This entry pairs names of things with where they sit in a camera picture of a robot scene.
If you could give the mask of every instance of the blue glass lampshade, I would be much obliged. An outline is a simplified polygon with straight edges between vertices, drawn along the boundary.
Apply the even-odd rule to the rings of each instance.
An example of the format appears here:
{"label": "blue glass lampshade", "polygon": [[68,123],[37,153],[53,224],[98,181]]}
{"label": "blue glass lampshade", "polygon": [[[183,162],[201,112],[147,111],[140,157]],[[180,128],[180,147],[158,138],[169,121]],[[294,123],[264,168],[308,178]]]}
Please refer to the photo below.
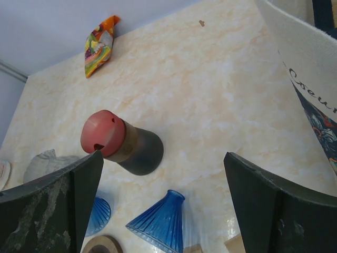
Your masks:
{"label": "blue glass lampshade", "polygon": [[182,204],[185,197],[168,190],[166,196],[126,227],[166,253],[183,253]]}
{"label": "blue glass lampshade", "polygon": [[95,197],[85,236],[92,236],[101,231],[109,222],[110,216],[109,204],[104,199]]}

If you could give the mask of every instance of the marble tabletop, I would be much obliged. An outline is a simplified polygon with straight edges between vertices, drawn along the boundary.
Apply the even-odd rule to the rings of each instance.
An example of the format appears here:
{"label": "marble tabletop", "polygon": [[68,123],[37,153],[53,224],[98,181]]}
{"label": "marble tabletop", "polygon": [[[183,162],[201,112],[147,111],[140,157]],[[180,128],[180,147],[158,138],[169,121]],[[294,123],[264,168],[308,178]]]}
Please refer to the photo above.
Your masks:
{"label": "marble tabletop", "polygon": [[167,189],[186,196],[185,246],[227,252],[225,241],[239,233],[223,165],[229,151],[337,195],[252,0],[204,0],[118,37],[112,59],[89,79],[83,54],[30,76],[0,150],[12,165],[7,188],[20,185],[32,157],[45,150],[84,156],[83,124],[102,109],[155,132],[165,148],[160,166],[143,177],[104,161],[97,194],[112,217],[99,235],[114,236],[126,253],[161,252],[125,225]]}

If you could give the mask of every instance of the white bag with floral print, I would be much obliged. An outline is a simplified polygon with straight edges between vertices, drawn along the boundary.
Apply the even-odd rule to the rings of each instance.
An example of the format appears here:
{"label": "white bag with floral print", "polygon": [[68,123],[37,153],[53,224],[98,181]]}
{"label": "white bag with floral print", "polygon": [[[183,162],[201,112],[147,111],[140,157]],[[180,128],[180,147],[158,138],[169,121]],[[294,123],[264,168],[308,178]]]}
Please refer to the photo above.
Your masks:
{"label": "white bag with floral print", "polygon": [[255,0],[312,128],[337,174],[337,40],[315,28],[311,0]]}

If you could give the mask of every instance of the bottle with red lid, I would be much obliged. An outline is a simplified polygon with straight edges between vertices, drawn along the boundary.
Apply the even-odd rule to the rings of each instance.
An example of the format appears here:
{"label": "bottle with red lid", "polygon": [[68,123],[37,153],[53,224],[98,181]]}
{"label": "bottle with red lid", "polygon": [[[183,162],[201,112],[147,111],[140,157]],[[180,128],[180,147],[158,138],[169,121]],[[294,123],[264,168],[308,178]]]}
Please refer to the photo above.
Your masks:
{"label": "bottle with red lid", "polygon": [[136,128],[108,110],[88,118],[82,130],[81,146],[87,153],[100,150],[104,158],[138,176],[154,171],[164,154],[158,135]]}

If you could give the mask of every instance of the colorful snack bag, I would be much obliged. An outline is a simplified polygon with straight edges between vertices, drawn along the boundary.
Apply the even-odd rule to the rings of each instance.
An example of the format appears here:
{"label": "colorful snack bag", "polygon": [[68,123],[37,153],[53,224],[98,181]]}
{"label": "colorful snack bag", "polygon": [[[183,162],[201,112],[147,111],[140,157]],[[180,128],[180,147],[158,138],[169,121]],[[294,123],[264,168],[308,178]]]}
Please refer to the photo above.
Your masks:
{"label": "colorful snack bag", "polygon": [[103,21],[86,39],[85,42],[85,76],[88,78],[111,57],[114,41],[113,27],[121,19],[111,16]]}

